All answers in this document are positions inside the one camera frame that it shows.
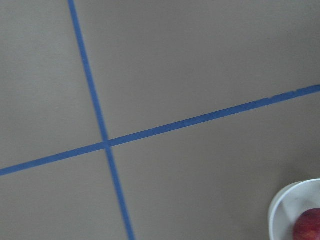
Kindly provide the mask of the white bowl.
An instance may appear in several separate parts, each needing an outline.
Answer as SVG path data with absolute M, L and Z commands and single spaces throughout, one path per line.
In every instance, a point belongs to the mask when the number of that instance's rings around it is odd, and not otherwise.
M 292 240 L 298 218 L 310 209 L 320 207 L 320 180 L 309 179 L 292 183 L 281 189 L 268 209 L 270 240 Z

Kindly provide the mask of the red yellow apple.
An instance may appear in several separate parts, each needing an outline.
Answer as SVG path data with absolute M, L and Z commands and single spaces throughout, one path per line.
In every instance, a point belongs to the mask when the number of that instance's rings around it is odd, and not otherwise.
M 320 239 L 320 209 L 312 208 L 300 215 L 293 226 L 293 240 Z

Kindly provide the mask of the brown paper table cover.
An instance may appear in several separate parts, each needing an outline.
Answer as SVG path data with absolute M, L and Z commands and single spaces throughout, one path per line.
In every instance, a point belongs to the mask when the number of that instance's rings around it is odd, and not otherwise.
M 1 1 L 1 239 L 267 240 L 319 176 L 319 1 Z

